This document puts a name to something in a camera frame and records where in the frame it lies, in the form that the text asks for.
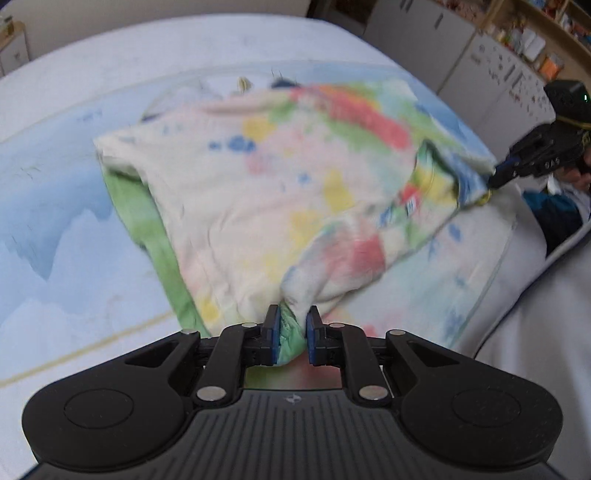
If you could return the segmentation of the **tie-dye multicolour garment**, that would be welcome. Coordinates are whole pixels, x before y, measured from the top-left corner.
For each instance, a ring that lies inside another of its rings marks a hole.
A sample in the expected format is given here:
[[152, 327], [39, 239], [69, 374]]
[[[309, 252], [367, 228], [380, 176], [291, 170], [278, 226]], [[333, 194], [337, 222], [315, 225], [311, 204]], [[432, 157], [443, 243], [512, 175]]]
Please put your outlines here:
[[178, 90], [94, 141], [112, 203], [179, 324], [208, 336], [280, 306], [452, 346], [500, 268], [515, 200], [438, 98], [396, 77]]

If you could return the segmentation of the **white cabinet row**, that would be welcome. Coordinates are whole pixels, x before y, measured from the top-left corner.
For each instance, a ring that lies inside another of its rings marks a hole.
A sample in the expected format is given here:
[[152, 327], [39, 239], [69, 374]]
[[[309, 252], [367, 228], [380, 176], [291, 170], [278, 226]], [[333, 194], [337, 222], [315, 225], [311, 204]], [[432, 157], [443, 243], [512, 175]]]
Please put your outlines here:
[[498, 158], [555, 119], [524, 61], [434, 1], [377, 2], [363, 39], [438, 94]]

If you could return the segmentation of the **light blue bed sheet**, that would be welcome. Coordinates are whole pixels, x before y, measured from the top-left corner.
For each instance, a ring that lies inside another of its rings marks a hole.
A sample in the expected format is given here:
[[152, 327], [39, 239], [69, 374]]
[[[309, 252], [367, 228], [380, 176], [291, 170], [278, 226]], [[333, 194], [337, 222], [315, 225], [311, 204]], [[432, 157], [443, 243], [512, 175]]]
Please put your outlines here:
[[[1, 475], [35, 464], [21, 414], [41, 387], [172, 333], [178, 323], [147, 254], [107, 192], [93, 140], [137, 122], [185, 82], [228, 94], [239, 75], [335, 81], [396, 71], [342, 28], [270, 15], [205, 15], [101, 34], [1, 82]], [[559, 397], [552, 464], [590, 468], [590, 251], [551, 260], [522, 201], [504, 261], [454, 349]]]

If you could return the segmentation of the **white drawer cabinet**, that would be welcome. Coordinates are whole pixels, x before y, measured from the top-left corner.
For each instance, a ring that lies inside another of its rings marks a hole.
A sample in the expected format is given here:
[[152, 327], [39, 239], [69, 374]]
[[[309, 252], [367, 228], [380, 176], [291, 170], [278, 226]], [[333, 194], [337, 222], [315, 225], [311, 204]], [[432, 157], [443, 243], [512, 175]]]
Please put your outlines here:
[[5, 77], [30, 61], [26, 27], [7, 17], [1, 23], [0, 71]]

